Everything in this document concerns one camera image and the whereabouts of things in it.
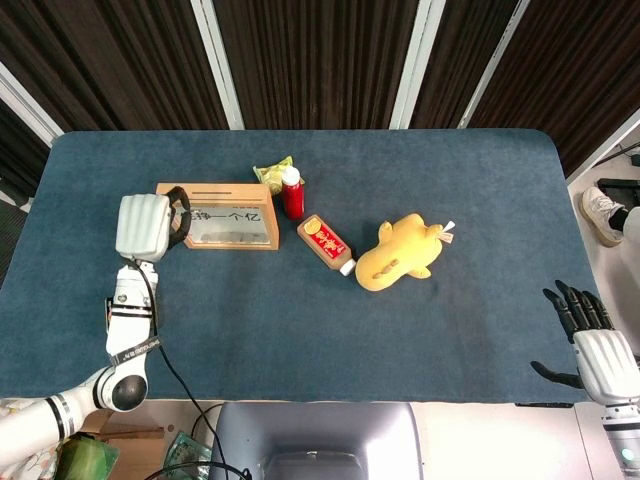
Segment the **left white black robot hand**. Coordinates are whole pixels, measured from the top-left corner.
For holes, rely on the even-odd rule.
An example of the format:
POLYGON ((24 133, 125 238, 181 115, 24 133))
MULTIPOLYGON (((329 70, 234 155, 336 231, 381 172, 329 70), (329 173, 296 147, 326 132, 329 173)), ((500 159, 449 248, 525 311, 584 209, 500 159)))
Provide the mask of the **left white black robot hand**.
POLYGON ((136 194, 121 199, 115 250, 129 260, 158 262, 183 242, 191 227, 191 205, 185 190, 136 194))

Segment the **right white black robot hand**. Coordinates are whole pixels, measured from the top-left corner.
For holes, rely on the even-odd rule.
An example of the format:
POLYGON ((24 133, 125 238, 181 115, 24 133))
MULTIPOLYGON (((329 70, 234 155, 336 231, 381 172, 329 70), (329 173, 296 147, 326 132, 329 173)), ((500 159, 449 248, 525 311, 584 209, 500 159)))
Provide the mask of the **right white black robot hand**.
POLYGON ((605 407, 640 404, 640 367, 629 342, 613 325, 599 297, 557 280, 542 290, 551 303, 576 358, 575 374, 530 363, 544 379, 580 389, 605 407))

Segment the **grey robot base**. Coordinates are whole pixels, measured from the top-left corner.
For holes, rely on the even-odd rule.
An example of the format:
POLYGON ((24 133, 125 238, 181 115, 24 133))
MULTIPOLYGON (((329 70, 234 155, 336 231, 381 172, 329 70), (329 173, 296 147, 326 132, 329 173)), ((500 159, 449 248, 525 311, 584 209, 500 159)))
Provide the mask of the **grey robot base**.
POLYGON ((252 480, 423 480, 408 403, 231 402, 217 433, 252 480))

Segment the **yellow green snack packet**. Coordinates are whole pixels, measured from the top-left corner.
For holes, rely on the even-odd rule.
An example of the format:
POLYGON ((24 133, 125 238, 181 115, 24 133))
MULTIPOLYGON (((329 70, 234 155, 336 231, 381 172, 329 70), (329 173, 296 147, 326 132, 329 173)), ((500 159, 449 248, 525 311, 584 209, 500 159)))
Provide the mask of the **yellow green snack packet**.
POLYGON ((294 166, 294 160, 291 155, 285 157, 280 162, 265 166, 265 167, 253 167, 253 173, 258 181, 266 185, 272 196, 278 195, 282 190, 282 174, 288 167, 294 166))

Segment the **grey trouser leg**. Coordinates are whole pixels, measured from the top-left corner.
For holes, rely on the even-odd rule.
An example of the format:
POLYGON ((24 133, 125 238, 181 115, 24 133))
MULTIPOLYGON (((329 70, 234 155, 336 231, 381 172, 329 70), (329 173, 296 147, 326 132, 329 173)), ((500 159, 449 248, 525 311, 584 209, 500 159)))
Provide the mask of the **grey trouser leg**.
POLYGON ((640 245, 640 207, 618 208, 610 217, 609 226, 625 239, 640 245))

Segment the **white sneaker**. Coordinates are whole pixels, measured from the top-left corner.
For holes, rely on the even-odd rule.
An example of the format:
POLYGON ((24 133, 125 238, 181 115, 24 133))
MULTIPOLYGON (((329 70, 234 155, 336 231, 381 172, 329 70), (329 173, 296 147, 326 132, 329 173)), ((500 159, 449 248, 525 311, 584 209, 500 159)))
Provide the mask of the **white sneaker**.
POLYGON ((622 204, 592 186, 582 193, 580 207, 602 244, 615 247, 622 242, 623 227, 628 216, 628 210, 622 204))

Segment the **red juice bottle white cap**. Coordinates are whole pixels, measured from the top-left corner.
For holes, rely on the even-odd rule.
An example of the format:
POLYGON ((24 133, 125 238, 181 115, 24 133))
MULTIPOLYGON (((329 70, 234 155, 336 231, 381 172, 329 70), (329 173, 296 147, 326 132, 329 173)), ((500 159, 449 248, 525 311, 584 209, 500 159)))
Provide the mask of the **red juice bottle white cap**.
POLYGON ((282 172, 283 205, 289 219, 298 221, 304 217, 304 188, 300 172, 294 166, 287 166, 282 172))

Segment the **black floor device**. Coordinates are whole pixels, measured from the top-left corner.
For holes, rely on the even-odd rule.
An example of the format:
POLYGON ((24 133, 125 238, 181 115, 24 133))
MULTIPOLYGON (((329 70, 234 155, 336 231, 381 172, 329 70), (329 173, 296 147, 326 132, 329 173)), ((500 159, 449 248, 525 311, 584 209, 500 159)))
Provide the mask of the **black floor device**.
POLYGON ((617 203, 628 210, 640 207, 640 180, 601 178, 597 187, 617 203))

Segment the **brown bottle red label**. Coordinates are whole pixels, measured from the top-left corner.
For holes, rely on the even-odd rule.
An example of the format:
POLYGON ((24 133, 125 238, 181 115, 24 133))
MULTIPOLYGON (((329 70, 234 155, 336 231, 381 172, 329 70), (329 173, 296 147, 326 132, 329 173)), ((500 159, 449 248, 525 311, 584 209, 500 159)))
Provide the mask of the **brown bottle red label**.
POLYGON ((297 227, 297 233, 330 269, 345 277, 355 269, 356 261, 350 247, 318 215, 303 220, 297 227))

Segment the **blue felt table mat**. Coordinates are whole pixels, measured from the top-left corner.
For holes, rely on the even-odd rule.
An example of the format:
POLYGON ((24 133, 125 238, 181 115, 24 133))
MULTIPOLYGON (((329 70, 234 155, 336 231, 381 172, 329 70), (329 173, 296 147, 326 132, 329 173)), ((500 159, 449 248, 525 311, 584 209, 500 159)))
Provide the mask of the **blue felt table mat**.
POLYGON ((291 155, 307 209, 357 254, 384 221, 455 223, 431 277, 369 292, 278 219, 276 251, 157 264, 153 398, 569 402, 574 354, 542 290, 594 288, 556 147, 529 129, 70 132, 58 138, 0 287, 0 398, 72 388, 108 363, 123 196, 241 183, 291 155))

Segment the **brown cardboard box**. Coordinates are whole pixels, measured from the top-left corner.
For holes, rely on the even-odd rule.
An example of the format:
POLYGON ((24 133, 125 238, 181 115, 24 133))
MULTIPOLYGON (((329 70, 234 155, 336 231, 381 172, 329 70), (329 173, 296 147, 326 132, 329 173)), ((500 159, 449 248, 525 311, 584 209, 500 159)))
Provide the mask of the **brown cardboard box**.
POLYGON ((143 480, 163 465, 165 427, 151 406, 145 401, 132 412, 96 411, 84 421, 81 433, 118 450, 108 480, 143 480))

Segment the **green patterned packet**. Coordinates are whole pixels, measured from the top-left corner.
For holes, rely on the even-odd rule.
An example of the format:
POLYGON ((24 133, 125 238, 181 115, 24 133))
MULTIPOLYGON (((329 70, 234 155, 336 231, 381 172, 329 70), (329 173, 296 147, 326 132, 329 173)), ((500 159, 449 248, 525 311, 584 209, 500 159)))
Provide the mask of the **green patterned packet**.
MULTIPOLYGON (((165 456, 164 466, 173 466, 194 461, 209 461, 211 450, 192 437, 179 431, 169 446, 165 456)), ((169 480, 208 480, 208 466, 187 466, 166 474, 169 480)))

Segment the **green glossy bag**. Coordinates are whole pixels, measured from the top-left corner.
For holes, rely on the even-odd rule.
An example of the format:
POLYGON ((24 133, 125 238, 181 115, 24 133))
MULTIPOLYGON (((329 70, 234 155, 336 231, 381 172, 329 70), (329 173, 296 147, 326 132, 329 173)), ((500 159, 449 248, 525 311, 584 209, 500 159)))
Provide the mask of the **green glossy bag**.
POLYGON ((74 436, 60 451, 54 480, 108 480, 120 450, 89 436, 74 436))

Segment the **yellow plush toy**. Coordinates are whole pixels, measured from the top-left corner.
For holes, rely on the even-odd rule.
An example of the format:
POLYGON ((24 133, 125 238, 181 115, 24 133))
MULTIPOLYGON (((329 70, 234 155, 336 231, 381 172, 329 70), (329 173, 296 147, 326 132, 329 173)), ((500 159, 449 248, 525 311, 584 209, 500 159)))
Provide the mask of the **yellow plush toy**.
POLYGON ((357 261, 356 280, 368 291, 384 290, 404 276, 428 279, 429 266, 439 257, 443 244, 451 244, 455 223, 427 225, 417 214, 409 214, 395 223, 383 222, 378 244, 357 261))

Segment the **wooden framed coin box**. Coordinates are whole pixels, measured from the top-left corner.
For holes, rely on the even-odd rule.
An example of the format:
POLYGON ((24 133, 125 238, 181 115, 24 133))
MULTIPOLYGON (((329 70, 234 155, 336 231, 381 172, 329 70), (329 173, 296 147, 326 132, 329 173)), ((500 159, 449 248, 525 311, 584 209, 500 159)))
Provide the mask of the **wooden framed coin box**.
POLYGON ((279 249, 279 227, 269 188, 263 184, 182 183, 191 226, 184 240, 196 250, 279 249))

